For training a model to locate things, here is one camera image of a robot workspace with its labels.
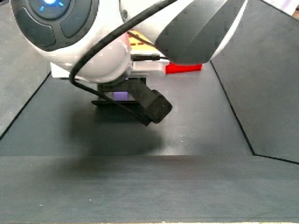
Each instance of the blue light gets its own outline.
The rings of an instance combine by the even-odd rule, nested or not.
[[[55,4],[58,0],[43,0],[47,4]]]

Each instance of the wire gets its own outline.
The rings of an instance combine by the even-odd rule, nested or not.
[[[122,24],[89,50],[83,55],[79,62],[70,71],[70,83],[91,92],[94,95],[99,96],[103,100],[115,103],[122,109],[125,109],[130,114],[135,116],[137,119],[142,120],[143,117],[138,115],[130,108],[122,105],[119,102],[110,99],[103,93],[93,89],[91,87],[85,86],[82,83],[77,82],[77,75],[81,72],[81,69],[87,65],[94,56],[105,49],[105,47],[119,38],[127,31],[130,31],[135,26],[138,26],[145,20],[147,20],[157,12],[175,3],[178,0],[162,0],[159,3],[154,4],[150,8],[142,11],[134,18],[131,18],[125,24]]]
[[[138,35],[135,35],[131,31],[127,32],[130,36],[133,36],[137,40],[139,40],[141,42],[143,42],[146,45],[151,46],[155,48],[155,45],[149,42],[147,40],[145,40],[143,38],[141,38]]]
[[[146,61],[146,60],[169,60],[166,57],[162,57],[159,53],[153,54],[133,54],[133,61]]]

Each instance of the purple object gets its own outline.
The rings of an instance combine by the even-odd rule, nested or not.
[[[129,101],[129,92],[115,92],[114,93],[114,100],[118,102]]]

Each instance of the red object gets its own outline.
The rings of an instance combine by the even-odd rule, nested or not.
[[[179,66],[171,63],[166,67],[166,73],[167,74],[178,74],[178,73],[188,73],[188,72],[194,72],[194,71],[201,71],[202,70],[202,65],[197,66]]]

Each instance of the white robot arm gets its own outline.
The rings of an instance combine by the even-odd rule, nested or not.
[[[99,85],[119,84],[131,74],[131,45],[127,31],[119,35],[115,32],[119,26],[129,27],[134,22],[134,28],[170,61],[201,64],[229,43],[248,3],[249,0],[11,0],[23,35],[55,71],[70,73],[70,77],[77,73],[78,79]],[[97,52],[101,41],[107,44]],[[165,107],[167,103],[165,99],[157,105]],[[151,113],[161,114],[155,104],[150,104]],[[170,111],[171,106],[159,119],[150,120],[159,123]]]

